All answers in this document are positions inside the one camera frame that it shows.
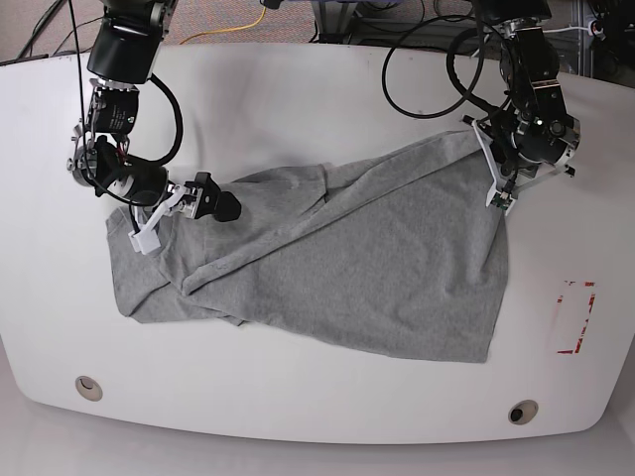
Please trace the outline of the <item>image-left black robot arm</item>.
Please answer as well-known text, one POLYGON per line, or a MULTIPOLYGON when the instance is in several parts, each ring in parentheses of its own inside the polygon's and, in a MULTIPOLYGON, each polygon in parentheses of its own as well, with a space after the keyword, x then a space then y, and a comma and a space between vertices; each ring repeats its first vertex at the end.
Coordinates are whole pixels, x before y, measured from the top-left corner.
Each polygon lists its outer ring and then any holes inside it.
POLYGON ((190 219, 211 216, 218 222, 240 217, 242 206, 208 173, 183 184, 170 180, 167 165, 180 151, 185 126, 178 99, 154 74, 159 47, 169 32, 174 1, 106 1, 86 70, 93 73, 92 92, 80 102, 75 149, 66 168, 76 182, 127 205, 133 232, 143 225, 139 213, 173 212, 190 219), (130 134, 138 119, 139 85, 151 83, 168 99, 175 138, 160 158, 150 160, 130 151, 130 134))

